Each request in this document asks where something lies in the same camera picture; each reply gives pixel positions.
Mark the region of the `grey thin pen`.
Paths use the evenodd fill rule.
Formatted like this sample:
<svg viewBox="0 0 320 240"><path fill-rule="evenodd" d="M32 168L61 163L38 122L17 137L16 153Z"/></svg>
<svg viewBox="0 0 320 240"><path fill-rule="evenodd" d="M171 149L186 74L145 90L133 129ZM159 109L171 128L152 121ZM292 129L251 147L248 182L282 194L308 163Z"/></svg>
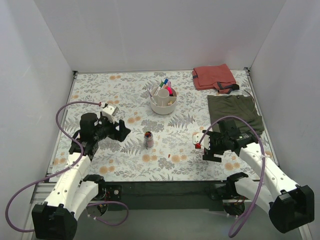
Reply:
<svg viewBox="0 0 320 240"><path fill-rule="evenodd" d="M157 102L155 101L151 91L149 89L147 89L148 93L149 93L149 96L150 96L150 100L151 102L154 104L154 105L157 105Z"/></svg>

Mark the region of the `pink black highlighter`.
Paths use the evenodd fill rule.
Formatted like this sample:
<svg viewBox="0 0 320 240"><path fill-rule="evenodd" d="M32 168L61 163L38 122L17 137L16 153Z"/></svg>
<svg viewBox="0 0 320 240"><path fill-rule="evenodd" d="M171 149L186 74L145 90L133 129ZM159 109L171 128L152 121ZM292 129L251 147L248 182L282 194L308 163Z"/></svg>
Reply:
<svg viewBox="0 0 320 240"><path fill-rule="evenodd" d="M168 92L169 92L169 96L170 96L170 97L173 97L174 94L173 94L172 88L171 88L171 87L167 87L167 90L168 90Z"/></svg>

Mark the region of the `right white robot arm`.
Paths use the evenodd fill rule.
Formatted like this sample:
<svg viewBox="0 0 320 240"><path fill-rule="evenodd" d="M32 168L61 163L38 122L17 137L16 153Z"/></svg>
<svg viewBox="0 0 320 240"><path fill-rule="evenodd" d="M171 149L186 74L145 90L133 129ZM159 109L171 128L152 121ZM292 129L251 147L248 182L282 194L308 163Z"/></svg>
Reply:
<svg viewBox="0 0 320 240"><path fill-rule="evenodd" d="M301 186L288 177L265 153L256 131L251 127L241 132L236 126L236 116L226 116L215 121L219 131L209 128L192 137L197 149L203 149L203 160L221 162L226 151L236 153L256 174L255 182L243 172L233 174L226 180L226 192L232 199L243 196L251 204L232 225L228 236L235 237L248 220L256 206L269 216L273 226L281 233L297 229L315 219L315 195L308 186Z"/></svg>

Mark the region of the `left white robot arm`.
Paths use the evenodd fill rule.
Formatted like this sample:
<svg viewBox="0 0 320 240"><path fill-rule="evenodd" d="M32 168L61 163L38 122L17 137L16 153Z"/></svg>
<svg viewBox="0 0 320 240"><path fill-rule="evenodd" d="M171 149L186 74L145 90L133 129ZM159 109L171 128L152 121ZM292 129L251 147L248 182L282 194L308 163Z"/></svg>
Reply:
<svg viewBox="0 0 320 240"><path fill-rule="evenodd" d="M107 190L104 178L87 175L99 142L110 138L123 142L130 129L125 122L112 121L112 115L102 111L100 116L85 113L80 118L80 129L73 135L69 149L67 170L63 172L51 193L32 209L35 235L42 240L72 240L78 219L91 200L101 200Z"/></svg>

